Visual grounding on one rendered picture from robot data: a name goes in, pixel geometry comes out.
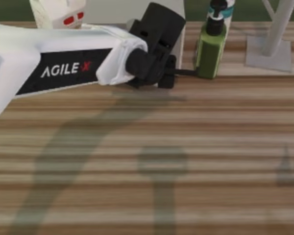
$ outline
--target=red and white object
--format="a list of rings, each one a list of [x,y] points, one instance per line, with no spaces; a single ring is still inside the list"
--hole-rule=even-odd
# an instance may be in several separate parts
[[[86,0],[29,0],[38,28],[80,29]]]

